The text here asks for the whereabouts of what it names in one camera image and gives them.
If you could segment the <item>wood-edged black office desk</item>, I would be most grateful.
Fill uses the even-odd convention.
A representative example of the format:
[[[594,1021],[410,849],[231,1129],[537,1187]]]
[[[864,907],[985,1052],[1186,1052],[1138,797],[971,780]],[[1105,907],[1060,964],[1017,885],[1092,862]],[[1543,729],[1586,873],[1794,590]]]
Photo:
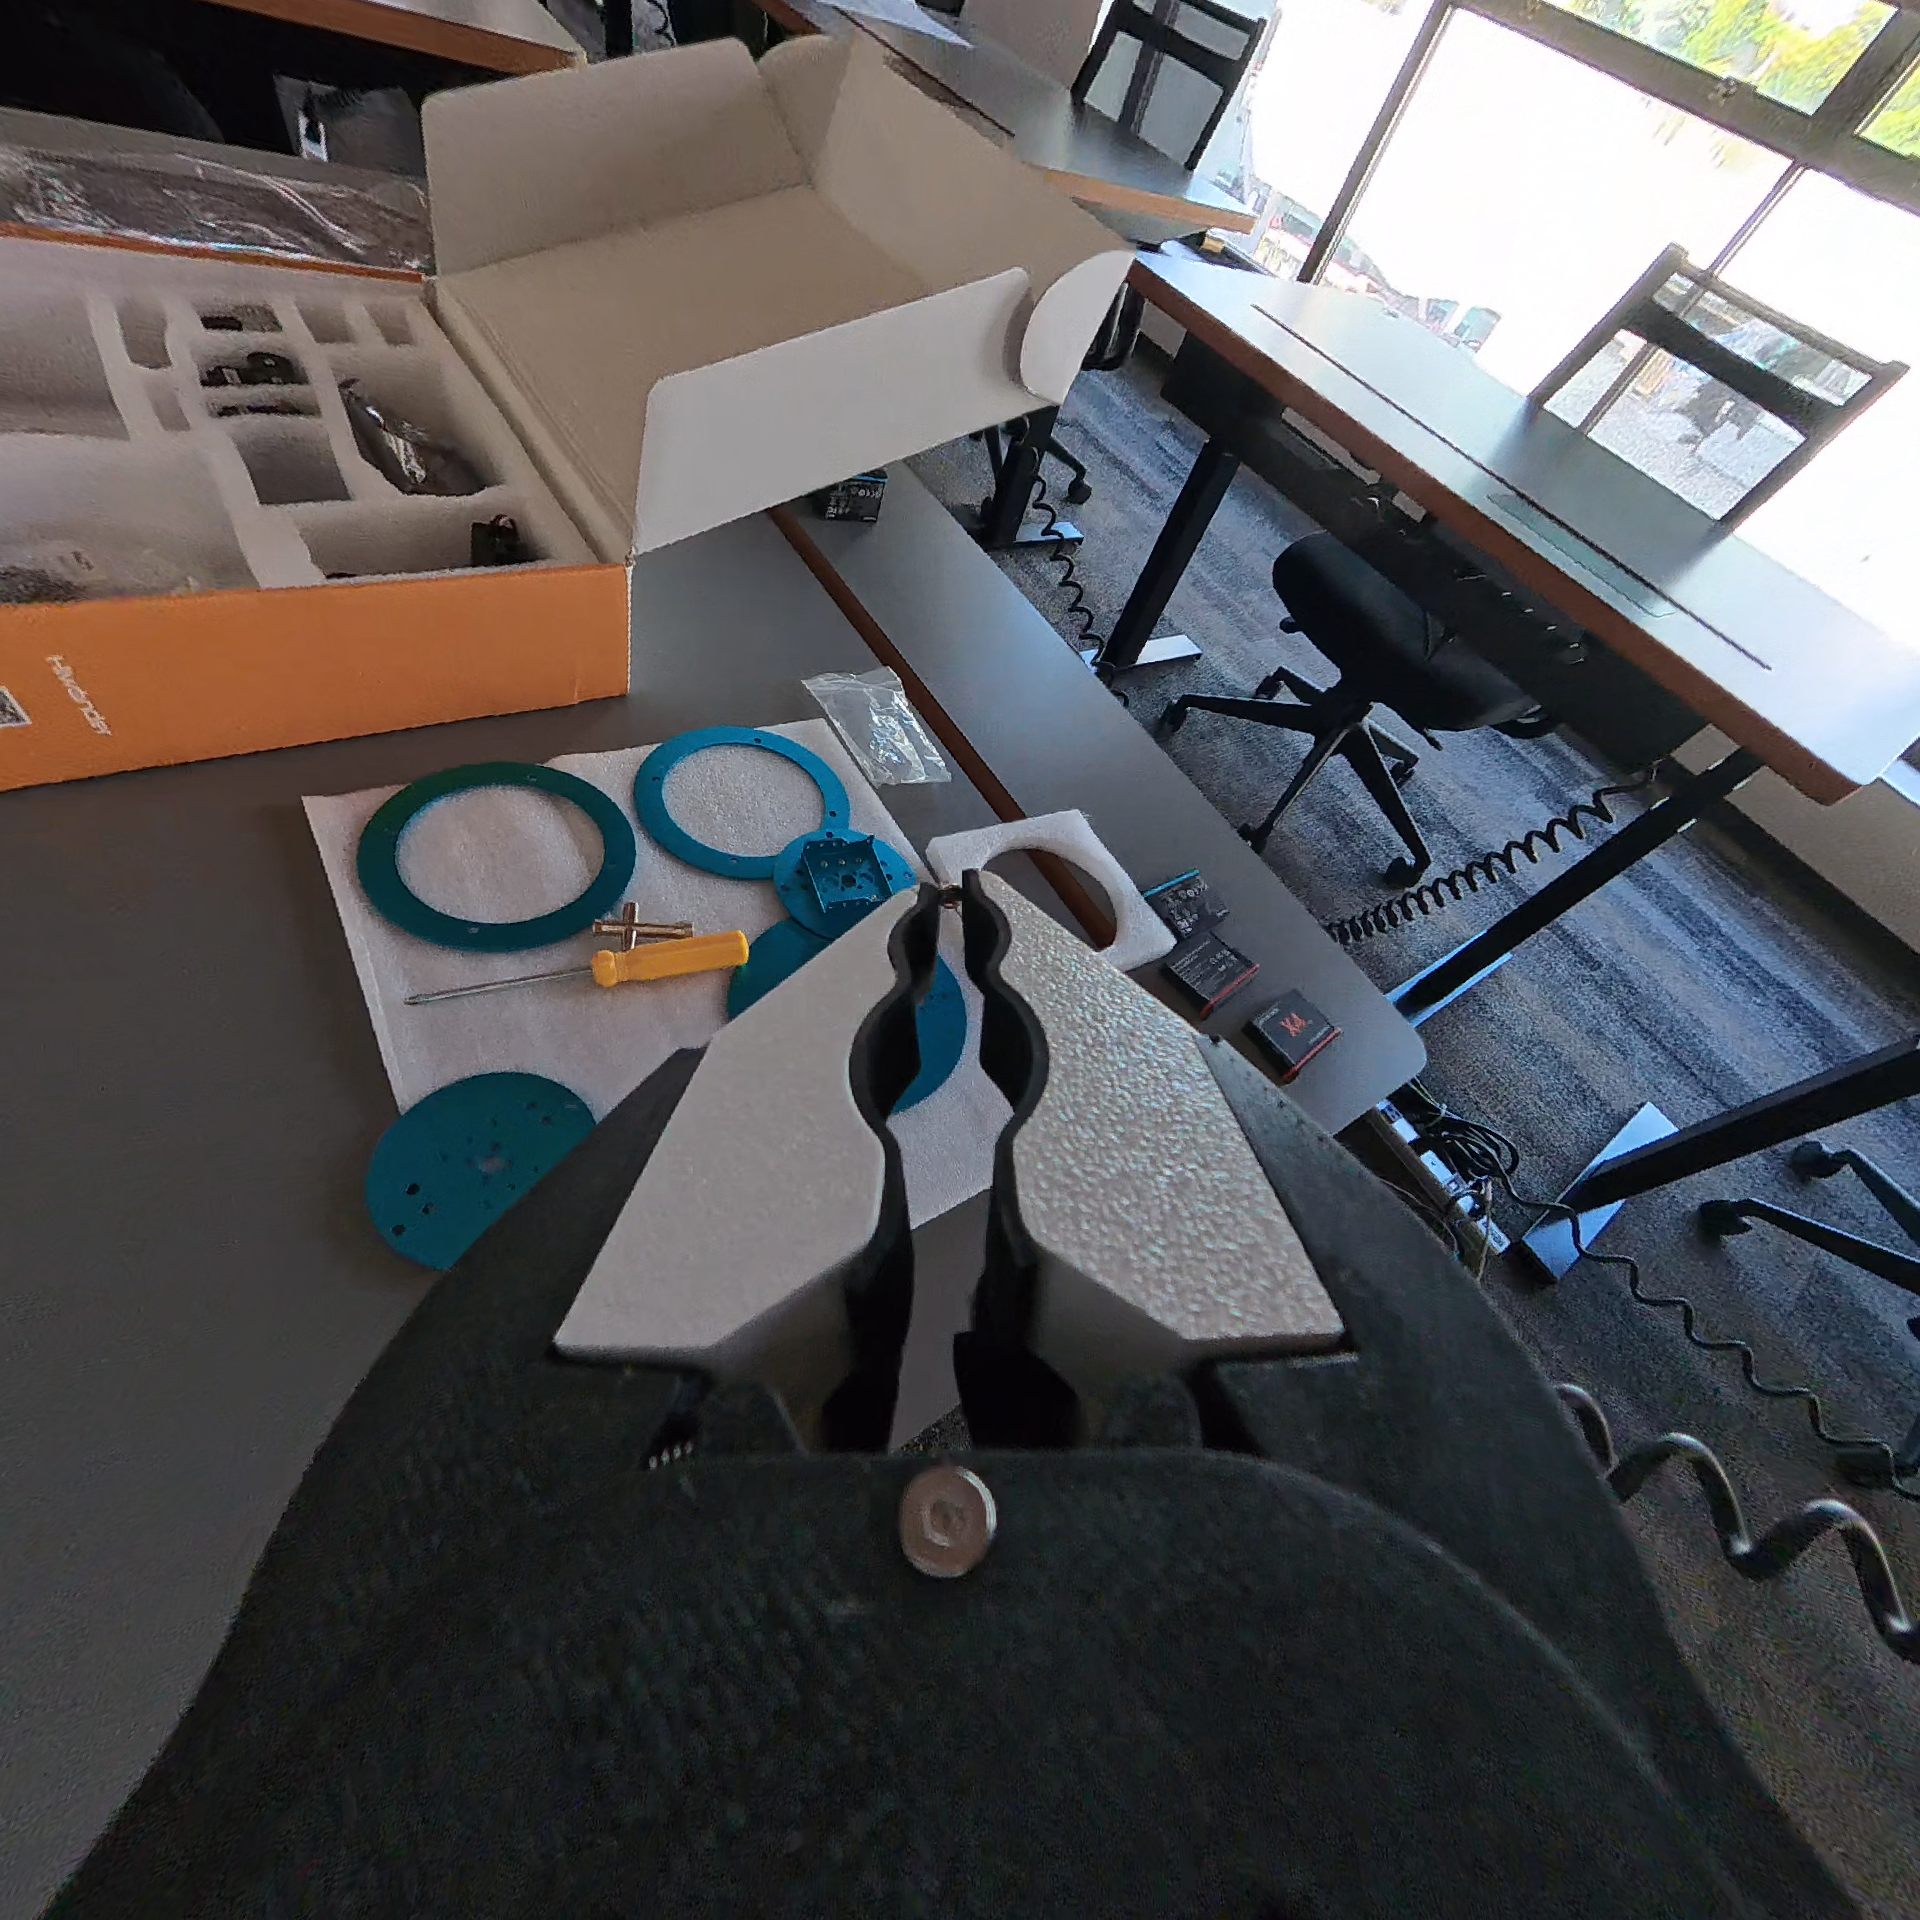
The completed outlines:
[[[950,44],[832,4],[734,4],[740,36],[763,50],[775,31],[864,36],[926,95],[1051,180],[1126,242],[1154,247],[1206,231],[1250,233],[1258,215],[1200,173],[1166,157],[1110,115],[999,45]]]
[[[223,10],[499,75],[587,61],[587,50],[539,2],[223,2]]]
[[[1099,667],[1131,667],[1239,465],[1471,641],[1555,719],[1625,769],[1716,729],[1675,774],[1495,926],[1392,990],[1419,1023],[1761,769],[1833,805],[1919,733],[1915,651],[1534,407],[1412,321],[1359,295],[1142,253],[1131,283],[1210,354],[1210,441]]]

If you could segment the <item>yellow-handled screwdriver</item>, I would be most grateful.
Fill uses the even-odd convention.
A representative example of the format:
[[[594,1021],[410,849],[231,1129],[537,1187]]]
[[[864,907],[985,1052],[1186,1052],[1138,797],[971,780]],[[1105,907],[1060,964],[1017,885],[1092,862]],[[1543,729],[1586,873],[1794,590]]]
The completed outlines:
[[[529,977],[505,977],[465,987],[419,991],[408,997],[406,1006],[428,1006],[458,998],[472,998],[495,991],[529,990],[542,985],[560,985],[566,980],[591,980],[599,990],[616,990],[623,985],[651,985],[680,977],[702,977],[716,972],[734,972],[750,961],[750,940],[744,930],[721,930],[707,934],[682,934],[640,943],[634,949],[596,950],[585,966],[566,966]]]

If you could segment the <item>black slat-back chair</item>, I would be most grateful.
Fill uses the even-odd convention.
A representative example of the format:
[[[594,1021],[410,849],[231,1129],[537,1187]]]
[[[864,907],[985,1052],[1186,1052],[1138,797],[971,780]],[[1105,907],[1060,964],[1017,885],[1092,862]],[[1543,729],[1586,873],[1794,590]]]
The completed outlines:
[[[1218,2],[1114,2],[1072,95],[1196,171],[1266,35],[1266,15]]]
[[[1739,526],[1906,370],[1667,247],[1530,401]]]

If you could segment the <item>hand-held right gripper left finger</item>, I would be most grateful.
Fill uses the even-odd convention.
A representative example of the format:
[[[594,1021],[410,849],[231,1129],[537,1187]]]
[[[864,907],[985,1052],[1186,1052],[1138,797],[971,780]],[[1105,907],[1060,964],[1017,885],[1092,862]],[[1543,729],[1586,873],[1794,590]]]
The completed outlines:
[[[560,1325],[560,1350],[774,1388],[826,1449],[896,1417],[915,1252],[890,1114],[922,1070],[942,900],[896,895],[726,1027]]]

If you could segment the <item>clear plastic wrapper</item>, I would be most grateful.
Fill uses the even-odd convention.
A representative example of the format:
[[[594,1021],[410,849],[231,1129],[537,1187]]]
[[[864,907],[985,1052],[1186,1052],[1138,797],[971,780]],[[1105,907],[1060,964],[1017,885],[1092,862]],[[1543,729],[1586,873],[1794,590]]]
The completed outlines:
[[[802,682],[874,787],[946,783],[951,766],[892,667]]]

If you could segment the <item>blue disc with rectangular slot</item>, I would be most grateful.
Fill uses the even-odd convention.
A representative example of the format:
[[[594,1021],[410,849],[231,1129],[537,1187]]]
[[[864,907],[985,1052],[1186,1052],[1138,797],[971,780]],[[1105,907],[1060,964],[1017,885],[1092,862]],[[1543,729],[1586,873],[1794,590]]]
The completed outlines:
[[[796,919],[782,919],[760,934],[750,957],[734,970],[727,987],[727,1015],[738,1018],[756,998],[799,974],[812,957],[827,949],[823,934],[812,933]],[[946,961],[937,961],[932,985],[916,1010],[919,1074],[898,1098],[895,1115],[916,1108],[932,1098],[960,1066],[970,1031],[966,995]]]

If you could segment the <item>white foam box insert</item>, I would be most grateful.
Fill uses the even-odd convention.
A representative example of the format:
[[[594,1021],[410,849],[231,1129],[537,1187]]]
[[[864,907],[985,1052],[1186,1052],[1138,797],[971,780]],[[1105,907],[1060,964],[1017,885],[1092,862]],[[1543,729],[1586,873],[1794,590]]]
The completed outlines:
[[[420,295],[4,268],[4,598],[594,565]]]

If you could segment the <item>white foam square frame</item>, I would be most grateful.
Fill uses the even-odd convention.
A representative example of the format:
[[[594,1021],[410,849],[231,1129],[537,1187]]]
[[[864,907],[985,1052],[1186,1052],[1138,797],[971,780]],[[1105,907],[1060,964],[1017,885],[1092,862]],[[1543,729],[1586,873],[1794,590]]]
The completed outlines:
[[[967,871],[985,871],[995,857],[1011,852],[1047,852],[1098,881],[1116,919],[1116,933],[1099,950],[1118,972],[1154,964],[1178,946],[1178,938],[1078,806],[935,837],[926,859],[942,885],[959,885]]]

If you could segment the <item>teal perforated metal disc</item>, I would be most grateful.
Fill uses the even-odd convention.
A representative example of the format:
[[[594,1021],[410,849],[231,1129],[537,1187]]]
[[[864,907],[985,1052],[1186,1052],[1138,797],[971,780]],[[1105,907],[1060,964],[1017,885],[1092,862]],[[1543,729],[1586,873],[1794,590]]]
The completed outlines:
[[[403,1258],[447,1271],[593,1126],[591,1106],[554,1078],[459,1078],[377,1141],[366,1179],[372,1227]]]

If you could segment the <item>dark plastic-wrapped sheet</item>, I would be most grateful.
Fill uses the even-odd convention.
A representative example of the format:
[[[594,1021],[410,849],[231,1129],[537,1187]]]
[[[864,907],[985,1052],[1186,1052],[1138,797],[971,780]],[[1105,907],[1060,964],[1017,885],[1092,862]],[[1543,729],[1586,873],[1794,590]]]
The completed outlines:
[[[67,242],[288,255],[431,271],[426,186],[406,175],[290,175],[258,155],[2,149],[8,228]]]

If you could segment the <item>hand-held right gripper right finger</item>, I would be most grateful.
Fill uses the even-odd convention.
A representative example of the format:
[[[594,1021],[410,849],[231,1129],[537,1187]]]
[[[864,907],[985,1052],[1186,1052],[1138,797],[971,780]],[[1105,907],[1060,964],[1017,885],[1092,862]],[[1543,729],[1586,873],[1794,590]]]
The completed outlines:
[[[956,1380],[984,1449],[1068,1449],[1136,1377],[1336,1354],[1342,1318],[1186,1019],[992,873],[963,877],[995,1146]]]

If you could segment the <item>large grid window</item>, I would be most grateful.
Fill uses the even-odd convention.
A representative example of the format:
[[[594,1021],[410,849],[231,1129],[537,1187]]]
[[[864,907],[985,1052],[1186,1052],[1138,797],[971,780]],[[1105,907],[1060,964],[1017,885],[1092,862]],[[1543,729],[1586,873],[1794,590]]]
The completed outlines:
[[[1915,4],[1246,4],[1207,150],[1273,275],[1531,390],[1667,247],[1906,377],[1744,522],[1915,641]]]

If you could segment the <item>blue round metal plate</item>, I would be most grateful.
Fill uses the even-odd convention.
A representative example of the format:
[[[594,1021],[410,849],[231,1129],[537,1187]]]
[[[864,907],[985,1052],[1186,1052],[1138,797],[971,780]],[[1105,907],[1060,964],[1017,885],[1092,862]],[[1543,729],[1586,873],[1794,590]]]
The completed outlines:
[[[782,850],[775,855],[775,890],[778,890],[778,893],[780,893],[780,899],[782,899],[782,902],[785,902],[785,907],[786,907],[786,913],[790,913],[790,917],[791,917],[793,922],[801,922],[801,923],[802,923],[806,927],[810,927],[812,933],[816,933],[816,934],[826,938],[827,942],[832,942],[832,940],[842,938],[846,930],[851,930],[854,926],[849,926],[849,927],[846,927],[846,930],[842,930],[840,934],[826,934],[826,933],[820,933],[820,930],[812,927],[812,926],[808,923],[808,919],[806,919],[808,910],[806,910],[806,905],[799,900],[799,886],[796,886],[796,882],[793,882],[793,871],[796,871],[799,855],[801,855],[801,841],[802,841],[806,837],[810,837],[810,835],[816,835],[816,831],[808,831],[808,835],[802,835],[801,838],[791,841],[786,849],[782,849]],[[892,877],[892,882],[895,882],[895,886],[896,886],[896,890],[892,892],[892,895],[915,892],[915,890],[922,885],[922,877],[919,877],[916,869],[912,866],[912,862],[911,862],[911,859],[908,859],[908,857],[906,857],[898,849],[895,849],[892,843],[887,843],[887,841],[882,841],[882,838],[876,838],[876,837],[874,837],[874,841],[882,849],[880,857],[882,857],[882,862],[884,862],[884,866],[887,866],[887,871],[890,871],[890,877]]]

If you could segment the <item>white power strip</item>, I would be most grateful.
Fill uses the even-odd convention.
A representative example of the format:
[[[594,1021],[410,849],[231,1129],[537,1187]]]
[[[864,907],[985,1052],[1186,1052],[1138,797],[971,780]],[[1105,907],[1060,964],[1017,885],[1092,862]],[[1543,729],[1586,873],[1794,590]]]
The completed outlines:
[[[1449,1159],[1449,1148],[1434,1141],[1428,1126],[1409,1118],[1391,1100],[1377,1105],[1363,1121],[1399,1167],[1404,1187],[1452,1237],[1464,1265],[1481,1265],[1510,1252],[1511,1238],[1492,1213],[1488,1179],[1458,1170]]]

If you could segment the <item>blue metal brackets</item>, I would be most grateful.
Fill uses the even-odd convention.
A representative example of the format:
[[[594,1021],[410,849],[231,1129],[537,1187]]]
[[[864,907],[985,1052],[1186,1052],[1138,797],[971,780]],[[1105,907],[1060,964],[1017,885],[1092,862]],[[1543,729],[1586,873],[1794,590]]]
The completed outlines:
[[[816,831],[801,841],[793,882],[812,927],[835,938],[892,895],[880,852],[872,835]]]

